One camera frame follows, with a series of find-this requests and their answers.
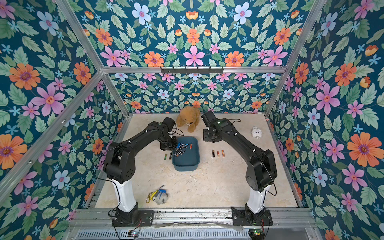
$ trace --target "teddy bear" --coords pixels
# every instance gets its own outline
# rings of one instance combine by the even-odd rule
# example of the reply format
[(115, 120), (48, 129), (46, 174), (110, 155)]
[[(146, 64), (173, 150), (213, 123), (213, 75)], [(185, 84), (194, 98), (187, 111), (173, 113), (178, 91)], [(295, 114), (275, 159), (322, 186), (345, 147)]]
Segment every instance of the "teddy bear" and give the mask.
[(188, 125), (188, 132), (193, 132), (196, 129), (196, 126), (200, 121), (200, 111), (194, 107), (185, 107), (180, 110), (179, 115), (176, 119), (176, 124), (178, 127)]

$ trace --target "teal wallpaper background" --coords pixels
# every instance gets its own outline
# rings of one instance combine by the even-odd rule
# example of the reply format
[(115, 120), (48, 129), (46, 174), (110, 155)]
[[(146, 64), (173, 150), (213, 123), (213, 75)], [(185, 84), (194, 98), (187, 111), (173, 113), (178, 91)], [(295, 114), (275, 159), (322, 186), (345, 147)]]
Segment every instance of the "teal wallpaper background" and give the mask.
[(329, 1), (270, 115), (326, 240), (384, 239), (383, 7)]

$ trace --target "blue flower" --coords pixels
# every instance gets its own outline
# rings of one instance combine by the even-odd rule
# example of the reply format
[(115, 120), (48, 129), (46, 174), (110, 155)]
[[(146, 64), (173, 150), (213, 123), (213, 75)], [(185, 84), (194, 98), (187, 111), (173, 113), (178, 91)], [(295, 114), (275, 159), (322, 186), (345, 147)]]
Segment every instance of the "blue flower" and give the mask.
[(57, 187), (53, 187), (51, 190), (52, 190), (51, 195), (56, 195), (59, 189), (57, 189)]
[(43, 180), (41, 178), (39, 178), (39, 180), (36, 180), (35, 181), (35, 187), (41, 187), (41, 184), (43, 183)]
[(233, 17), (236, 13), (232, 9), (232, 11), (228, 12), (228, 14), (229, 14), (230, 17)]
[(13, 135), (15, 132), (18, 132), (19, 130), (17, 130), (17, 125), (14, 125), (13, 127), (11, 127), (10, 125), (7, 125), (7, 128), (9, 130), (6, 130), (5, 133), (10, 133), (11, 135)]
[(362, 131), (360, 124), (357, 124), (356, 127), (354, 126), (353, 129), (355, 129), (353, 132), (358, 132), (358, 134), (360, 134), (360, 131)]
[(35, 236), (37, 236), (37, 234), (39, 233), (39, 232), (41, 232), (41, 226), (39, 226), (39, 227), (35, 227), (35, 230), (32, 232), (32, 234), (34, 234)]
[(87, 16), (80, 16), (81, 17), (81, 20), (83, 20), (85, 23), (89, 22), (89, 20), (87, 19)]
[(63, 76), (63, 73), (61, 73), (60, 70), (57, 70), (57, 72), (55, 72), (55, 74), (58, 78), (61, 78)]
[(7, 52), (8, 54), (10, 54), (11, 52), (13, 52), (13, 50), (11, 49), (11, 46), (10, 45), (4, 45), (4, 44), (1, 44), (1, 46), (3, 47), (3, 52)]
[(180, 16), (180, 22), (186, 22), (187, 20), (185, 19), (185, 16)]
[(376, 204), (376, 206), (373, 204), (373, 206), (375, 207), (373, 210), (375, 212), (377, 212), (379, 215), (381, 215), (382, 212), (384, 212), (384, 210), (382, 210), (379, 206), (379, 204)]
[(371, 62), (369, 65), (370, 65), (370, 66), (371, 66), (372, 64), (377, 65), (377, 61), (380, 60), (380, 59), (381, 59), (381, 57), (378, 57), (378, 58), (377, 58), (377, 54), (373, 55), (373, 58), (368, 60), (368, 62)]
[(199, 22), (203, 23), (205, 21), (204, 16), (199, 16)]
[(29, 12), (35, 12), (35, 10), (34, 10), (34, 7), (33, 7), (33, 6), (29, 5), (29, 3), (27, 3), (26, 5), (27, 5), (27, 7), (26, 7), (26, 8), (29, 10)]
[(9, 110), (10, 113), (13, 113), (13, 116), (20, 115), (20, 108), (16, 108), (16, 106), (13, 106), (13, 109)]
[(149, 12), (149, 15), (151, 17), (155, 17), (156, 16), (156, 12), (152, 11), (152, 9), (151, 9), (150, 12)]

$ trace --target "beige floor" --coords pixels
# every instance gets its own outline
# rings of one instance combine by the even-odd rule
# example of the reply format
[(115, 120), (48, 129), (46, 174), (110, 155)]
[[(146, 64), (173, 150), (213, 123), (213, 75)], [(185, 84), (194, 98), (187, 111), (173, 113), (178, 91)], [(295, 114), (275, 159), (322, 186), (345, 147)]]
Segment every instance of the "beige floor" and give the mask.
[[(177, 114), (147, 114), (134, 115), (124, 140), (129, 139), (142, 131), (150, 122), (162, 122), (168, 116), (176, 121)], [(295, 198), (288, 183), (283, 165), (277, 154), (267, 122), (262, 114), (216, 114), (220, 118), (239, 118), (242, 122), (235, 122), (236, 129), (249, 141), (262, 149), (270, 149), (275, 154), (278, 176), (275, 179), (277, 196), (267, 194), (265, 205), (267, 207), (297, 207)], [(253, 138), (251, 129), (257, 126), (263, 131), (261, 139)], [(136, 172), (132, 178), (133, 191), (139, 207), (244, 207), (249, 198), (250, 187), (245, 180), (247, 164), (240, 155), (226, 142), (204, 142), (203, 129), (206, 128), (200, 121), (193, 133), (184, 126), (181, 130), (186, 136), (194, 136), (199, 141), (200, 164), (195, 171), (178, 172), (169, 160), (170, 151), (160, 150), (159, 142), (154, 141), (143, 148), (135, 158)], [(212, 158), (212, 150), (225, 151), (225, 158)], [(157, 205), (154, 202), (146, 204), (149, 192), (153, 192), (161, 185), (169, 193), (165, 204)], [(113, 185), (105, 182), (97, 208), (115, 207), (117, 200)]]

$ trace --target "pink flower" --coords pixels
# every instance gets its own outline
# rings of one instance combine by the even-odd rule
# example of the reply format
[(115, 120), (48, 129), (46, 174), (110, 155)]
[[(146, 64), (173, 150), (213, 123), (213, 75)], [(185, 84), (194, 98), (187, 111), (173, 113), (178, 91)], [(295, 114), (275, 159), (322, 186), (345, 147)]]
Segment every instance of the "pink flower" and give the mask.
[(0, 0), (0, 17), (1, 18), (6, 18), (8, 15), (8, 17), (15, 20), (15, 16), (11, 13), (14, 11), (15, 11), (15, 9), (12, 6), (7, 5), (6, 0)]
[(230, 73), (222, 73), (216, 76), (216, 79), (220, 79), (220, 82), (222, 83), (224, 80), (229, 80), (228, 76)]
[(87, 103), (88, 101), (90, 101), (90, 102), (93, 102), (93, 96), (94, 96), (95, 94), (93, 93), (93, 92), (91, 92), (89, 95), (88, 95), (88, 97), (85, 99), (85, 102)]
[(142, 88), (142, 89), (147, 89), (147, 83), (143, 83), (142, 81), (140, 81), (140, 83), (139, 83), (139, 86), (140, 86), (140, 88)]
[(311, 146), (311, 152), (315, 152), (316, 155), (319, 154), (319, 151), (321, 150), (321, 147), (319, 147), (320, 142), (316, 142), (314, 139), (312, 140), (313, 144), (310, 143)]
[(282, 144), (278, 144), (279, 148), (280, 148), (280, 152), (281, 154), (283, 155), (283, 159), (285, 162), (288, 162), (288, 159), (287, 159), (287, 153), (288, 153), (288, 150), (284, 149), (283, 145)]
[(209, 89), (209, 90), (214, 90), (215, 88), (217, 88), (216, 84), (217, 84), (217, 83), (213, 83), (213, 82), (211, 81), (210, 83), (207, 84), (208, 89)]
[(125, 60), (131, 59), (130, 57), (131, 53), (128, 53), (127, 50), (124, 49), (124, 51), (120, 50), (120, 57), (124, 57)]
[(263, 60), (264, 57), (266, 57), (268, 55), (268, 50), (262, 49), (262, 51), (257, 53), (257, 55), (259, 55), (257, 58), (261, 58)]
[(97, 86), (96, 86), (97, 92), (100, 92), (100, 90), (104, 90), (103, 84), (104, 84), (104, 82), (102, 80), (97, 83)]
[(299, 115), (299, 108), (297, 108), (296, 106), (292, 109), (292, 116), (294, 116), (295, 118), (297, 118), (297, 116)]
[(103, 58), (108, 59), (107, 60), (107, 65), (108, 66), (113, 66), (115, 64), (116, 67), (121, 67), (120, 63), (122, 63), (122, 64), (126, 64), (127, 63), (124, 59), (119, 58), (121, 56), (119, 50), (114, 50), (113, 53), (112, 53), (112, 50), (109, 47), (107, 47), (107, 46), (105, 46), (104, 50), (107, 53), (100, 53), (100, 55)]
[(92, 107), (89, 107), (89, 108), (86, 108), (85, 109), (87, 112), (85, 113), (85, 115), (89, 118), (95, 116), (94, 112), (95, 110), (92, 109)]
[(59, 147), (59, 152), (61, 151), (61, 154), (64, 155), (65, 152), (70, 152), (70, 147), (72, 146), (72, 144), (69, 144), (68, 142), (61, 142), (60, 143), (60, 146)]
[(31, 119), (34, 119), (35, 118), (35, 115), (40, 115), (40, 113), (37, 111), (39, 110), (39, 107), (38, 106), (33, 106), (32, 103), (28, 103), (28, 107), (27, 106), (22, 106), (22, 109), (25, 110), (25, 112), (23, 112), (23, 115), (24, 116), (28, 116), (31, 118)]
[(243, 78), (247, 78), (246, 73), (235, 73), (235, 74), (236, 74), (235, 79), (238, 79), (239, 81), (243, 80)]
[(295, 92), (292, 93), (292, 96), (294, 96), (293, 101), (300, 102), (300, 98), (303, 96), (301, 93), (301, 87), (295, 87)]
[(156, 77), (154, 73), (144, 73), (144, 79), (148, 79), (150, 82), (152, 82), (152, 80), (155, 80)]
[(322, 90), (324, 87), (325, 81), (324, 78), (317, 79), (317, 83), (315, 84), (315, 87), (317, 88), (316, 90), (319, 91), (320, 89)]
[(184, 89), (184, 84), (182, 84), (180, 81), (178, 83), (175, 83), (175, 89), (177, 90), (181, 90), (181, 89)]
[(211, 44), (211, 48), (209, 50), (212, 52), (212, 54), (218, 53), (218, 51), (220, 50), (220, 47), (217, 46), (217, 43), (215, 43), (215, 45)]
[(37, 202), (37, 200), (39, 200), (39, 197), (34, 197), (32, 199), (31, 196), (27, 196), (25, 199), (25, 203), (22, 202), (17, 205), (17, 207), (20, 208), (20, 212), (19, 214), (17, 214), (17, 216), (20, 217), (24, 213), (27, 217), (31, 215), (32, 209), (36, 209), (39, 206), (38, 204), (35, 203)]
[(253, 85), (253, 83), (251, 83), (250, 80), (249, 80), (248, 82), (244, 82), (244, 87), (245, 87), (245, 89), (251, 88), (252, 85)]
[(358, 6), (354, 10), (354, 12), (357, 13), (355, 16), (355, 20), (359, 17), (365, 18), (367, 16), (367, 12), (371, 10), (374, 6), (375, 4), (372, 2), (372, 0), (361, 0), (361, 6)]
[(178, 51), (178, 49), (176, 48), (176, 44), (172, 45), (171, 43), (169, 44), (168, 50), (169, 50), (169, 53), (174, 53), (174, 54), (176, 54), (176, 52)]
[(49, 151), (53, 148), (53, 144), (48, 144), (48, 147), (45, 149), (43, 154), (39, 156), (39, 163), (42, 163), (45, 157), (52, 157), (52, 153)]
[(187, 66), (190, 66), (193, 64), (194, 67), (196, 67), (196, 64), (202, 66), (203, 61), (200, 58), (204, 57), (205, 53), (203, 52), (197, 53), (196, 46), (192, 46), (190, 50), (191, 50), (191, 53), (183, 53), (184, 57), (189, 58), (185, 64)]
[(346, 205), (347, 206), (347, 210), (350, 212), (351, 210), (354, 210), (354, 211), (357, 211), (357, 207), (355, 206), (356, 203), (358, 203), (358, 201), (356, 199), (351, 199), (352, 196), (349, 192), (347, 192), (347, 195), (345, 194), (341, 194), (341, 197), (344, 199), (344, 200), (341, 200), (341, 204), (343, 205)]
[(344, 145), (336, 145), (336, 139), (332, 139), (331, 143), (332, 145), (328, 142), (325, 144), (325, 146), (329, 149), (325, 154), (328, 157), (332, 156), (333, 162), (337, 162), (337, 157), (339, 157), (340, 159), (345, 159), (344, 154), (339, 152), (344, 149)]
[(285, 90), (288, 90), (288, 92), (293, 88), (293, 77), (288, 77), (288, 79), (285, 81)]
[(174, 76), (172, 76), (172, 73), (161, 73), (160, 74), (160, 76), (163, 76), (162, 78), (161, 78), (161, 80), (163, 80), (163, 81), (167, 81), (167, 82), (169, 82), (170, 83), (170, 80), (171, 79), (175, 79), (175, 77)]
[(367, 187), (367, 183), (360, 179), (360, 177), (364, 176), (364, 171), (359, 169), (355, 172), (355, 167), (352, 165), (352, 164), (349, 164), (348, 165), (348, 169), (343, 169), (341, 170), (345, 176), (347, 176), (345, 179), (344, 179), (344, 183), (345, 184), (351, 184), (352, 183), (352, 187), (355, 191), (359, 191), (359, 185), (362, 186), (362, 187)]
[(291, 166), (289, 168), (292, 172), (296, 172), (296, 166), (293, 163), (291, 163)]
[(316, 106), (317, 110), (320, 110), (324, 107), (324, 113), (328, 115), (331, 112), (331, 106), (337, 107), (340, 106), (340, 101), (337, 98), (333, 98), (339, 93), (339, 86), (336, 86), (332, 88), (331, 91), (329, 91), (330, 87), (329, 84), (326, 83), (323, 88), (324, 93), (316, 93), (316, 98), (318, 100), (321, 100)]
[(66, 85), (63, 83), (63, 80), (62, 79), (58, 79), (58, 78), (55, 78), (55, 81), (52, 82), (53, 85), (55, 85), (55, 89), (56, 91), (60, 89), (60, 91), (64, 91), (64, 88), (66, 87)]
[(282, 50), (283, 50), (282, 45), (276, 49), (276, 52), (274, 52), (273, 50), (268, 50), (268, 56), (270, 58), (265, 58), (263, 60), (263, 63), (269, 63), (268, 66), (270, 67), (274, 66), (275, 63), (277, 66), (280, 66), (281, 64), (283, 64), (283, 61), (281, 60), (281, 58), (284, 58), (286, 55), (288, 55), (288, 53), (281, 52)]
[(36, 177), (36, 175), (37, 175), (37, 172), (30, 172), (25, 177), (23, 177), (19, 182), (19, 184), (16, 186), (14, 193), (16, 195), (19, 195), (23, 191), (24, 186), (26, 188), (33, 187), (33, 181), (29, 179)]
[(64, 110), (64, 105), (58, 101), (63, 100), (65, 95), (64, 93), (55, 94), (55, 87), (53, 84), (49, 84), (47, 87), (48, 93), (40, 87), (37, 87), (37, 92), (42, 96), (34, 97), (31, 100), (31, 103), (37, 106), (44, 105), (41, 109), (43, 116), (48, 116), (51, 113), (51, 109), (54, 113), (60, 114)]
[(349, 110), (347, 111), (348, 114), (352, 114), (352, 117), (355, 118), (356, 117), (356, 114), (359, 114), (361, 115), (362, 114), (362, 111), (360, 110), (362, 107), (364, 106), (364, 104), (360, 103), (358, 105), (358, 101), (355, 100), (353, 102), (353, 105), (352, 104), (348, 104), (348, 108)]

